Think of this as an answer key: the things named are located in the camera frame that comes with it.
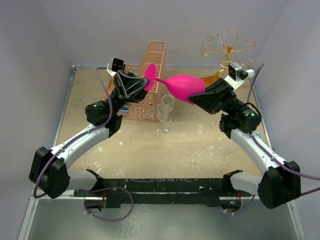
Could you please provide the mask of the clear wine glass back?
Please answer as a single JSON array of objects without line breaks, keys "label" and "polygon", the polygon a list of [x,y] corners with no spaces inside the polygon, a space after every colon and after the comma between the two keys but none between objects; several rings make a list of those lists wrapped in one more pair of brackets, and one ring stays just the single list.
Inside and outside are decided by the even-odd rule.
[{"label": "clear wine glass back", "polygon": [[159,120],[159,125],[156,132],[159,135],[165,135],[169,132],[169,127],[166,125],[166,121],[169,116],[169,106],[165,103],[160,103],[157,105],[157,118]]}]

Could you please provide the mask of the clear round wine glass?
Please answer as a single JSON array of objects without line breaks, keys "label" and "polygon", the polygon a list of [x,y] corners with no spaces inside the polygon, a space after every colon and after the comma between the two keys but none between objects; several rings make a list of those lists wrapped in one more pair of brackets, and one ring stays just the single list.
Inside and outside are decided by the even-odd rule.
[{"label": "clear round wine glass", "polygon": [[174,109],[174,98],[171,95],[164,95],[161,98],[161,103],[168,105],[168,116],[167,116],[167,119],[164,123],[169,124],[171,122],[170,113]]}]

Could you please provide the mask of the pink wine glass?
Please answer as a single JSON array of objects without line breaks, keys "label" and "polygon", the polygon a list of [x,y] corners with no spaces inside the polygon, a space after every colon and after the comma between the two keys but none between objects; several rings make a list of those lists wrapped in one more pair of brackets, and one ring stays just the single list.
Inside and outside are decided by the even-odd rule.
[{"label": "pink wine glass", "polygon": [[170,94],[176,99],[185,103],[192,104],[189,97],[205,92],[205,82],[201,78],[190,75],[175,75],[168,79],[160,79],[156,77],[157,68],[154,63],[147,66],[143,78],[148,79],[149,83],[144,87],[145,91],[149,91],[154,82],[158,81],[163,83]]}]

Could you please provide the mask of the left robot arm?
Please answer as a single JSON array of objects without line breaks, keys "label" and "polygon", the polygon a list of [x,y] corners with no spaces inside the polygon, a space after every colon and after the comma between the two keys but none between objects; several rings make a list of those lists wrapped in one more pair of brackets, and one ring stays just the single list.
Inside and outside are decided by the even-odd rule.
[{"label": "left robot arm", "polygon": [[50,149],[38,148],[33,157],[29,179],[34,183],[33,196],[36,199],[47,195],[55,199],[66,190],[83,190],[91,196],[103,191],[103,184],[94,173],[74,178],[69,168],[95,145],[109,139],[120,128],[122,117],[118,111],[127,103],[142,101],[156,81],[156,69],[146,70],[143,77],[124,70],[112,72],[115,88],[106,92],[106,100],[89,104],[85,109],[89,125],[65,142]]}]

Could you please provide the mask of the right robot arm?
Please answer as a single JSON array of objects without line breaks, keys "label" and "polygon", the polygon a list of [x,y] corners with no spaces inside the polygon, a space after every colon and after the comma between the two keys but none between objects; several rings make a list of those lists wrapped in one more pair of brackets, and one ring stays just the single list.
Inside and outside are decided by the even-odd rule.
[{"label": "right robot arm", "polygon": [[302,195],[300,167],[295,161],[280,157],[255,134],[262,115],[254,104],[237,97],[236,92],[242,86],[248,86],[246,80],[233,83],[229,76],[220,78],[203,92],[189,96],[188,101],[211,115],[223,112],[220,131],[242,148],[261,173],[260,176],[241,170],[228,173],[222,183],[223,192],[233,196],[244,191],[259,197],[268,209],[274,209]]}]

